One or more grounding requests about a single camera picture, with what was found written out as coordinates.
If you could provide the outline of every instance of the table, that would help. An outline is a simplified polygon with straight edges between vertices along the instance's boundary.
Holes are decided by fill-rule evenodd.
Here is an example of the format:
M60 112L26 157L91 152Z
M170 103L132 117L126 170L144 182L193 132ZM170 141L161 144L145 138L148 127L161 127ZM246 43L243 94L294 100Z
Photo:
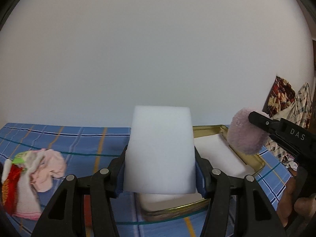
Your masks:
M17 153L41 148L62 153L67 170L65 175L75 174L78 178L91 175L110 161L119 157L128 144L130 128L66 127L8 123L0 129L0 162L13 158ZM284 166L265 148L260 155L266 162L265 168L256 176L274 208L285 189L290 174ZM63 178L53 180L53 187L38 193L42 209L48 203ZM203 227L206 211L188 214L176 220L145 222L134 193L123 192L118 199L111 200L114 218L120 237L195 237ZM29 237L36 221L9 216L22 237ZM230 211L227 236L233 233L234 211Z

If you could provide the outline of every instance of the gold metal tray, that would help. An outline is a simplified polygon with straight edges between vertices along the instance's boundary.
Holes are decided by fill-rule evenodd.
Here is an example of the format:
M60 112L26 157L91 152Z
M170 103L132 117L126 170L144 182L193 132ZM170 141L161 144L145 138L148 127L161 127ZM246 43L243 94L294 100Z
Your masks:
M209 136L214 134L222 134L224 139L227 139L227 131L228 127L225 125L214 125L214 126L194 126L193 127L193 136L194 138ZM237 150L235 150L232 146L230 148L238 155L238 157L247 165L252 167L255 171L254 175L257 175L265 166L264 160L260 157L260 155L245 155ZM142 194L137 194L138 200L140 200L140 196ZM178 216L182 216L185 214L193 213L195 211L201 210L207 207L209 204L208 199L202 199L196 201L194 203L186 204L183 206L159 210L159 211L147 211L142 208L142 204L140 202L141 213L146 221L160 221L166 220Z

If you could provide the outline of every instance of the finger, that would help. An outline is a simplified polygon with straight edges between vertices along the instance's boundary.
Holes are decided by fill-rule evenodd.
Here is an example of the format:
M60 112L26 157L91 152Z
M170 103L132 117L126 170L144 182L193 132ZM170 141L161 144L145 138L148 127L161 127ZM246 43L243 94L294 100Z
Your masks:
M316 211L314 198L299 198L294 204L294 210L305 218L312 218Z
M291 173L291 175L296 176L297 175L297 171L295 171L292 168L288 168L289 172Z
M286 188L284 190L284 192L288 193L288 194L292 194L296 188L296 180L294 177L291 177L287 183L285 184Z
M280 212L280 210L276 210L276 211L277 211L276 213L277 213L277 215L278 215L283 227L286 227L286 225L288 224L288 219L283 217L283 215Z
M283 218L288 218L292 213L292 196L288 193L283 193L281 200L278 203L277 211Z

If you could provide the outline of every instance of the pink fuzzy ball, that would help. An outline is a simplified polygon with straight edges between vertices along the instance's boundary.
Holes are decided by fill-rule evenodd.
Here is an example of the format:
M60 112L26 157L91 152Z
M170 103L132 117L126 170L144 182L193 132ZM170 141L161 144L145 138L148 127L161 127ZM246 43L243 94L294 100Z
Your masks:
M228 143L237 151L247 155L259 153L269 136L269 133L249 122L248 116L253 111L253 109L249 108L243 108L238 111L233 117L227 133ZM269 118L266 113L262 111L257 112Z

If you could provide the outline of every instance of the white cloth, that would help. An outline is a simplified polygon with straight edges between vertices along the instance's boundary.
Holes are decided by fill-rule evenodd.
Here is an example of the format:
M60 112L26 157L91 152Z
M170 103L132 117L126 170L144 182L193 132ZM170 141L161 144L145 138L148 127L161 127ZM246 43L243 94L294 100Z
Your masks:
M276 120L286 119L286 120L292 121L293 115L295 114L296 107L297 107L296 102L293 101L287 108L273 115L271 119L276 119Z
M6 159L3 165L3 171L2 171L2 176L1 176L1 183L3 184L4 181L7 179L10 170L12 166L12 160L11 159Z

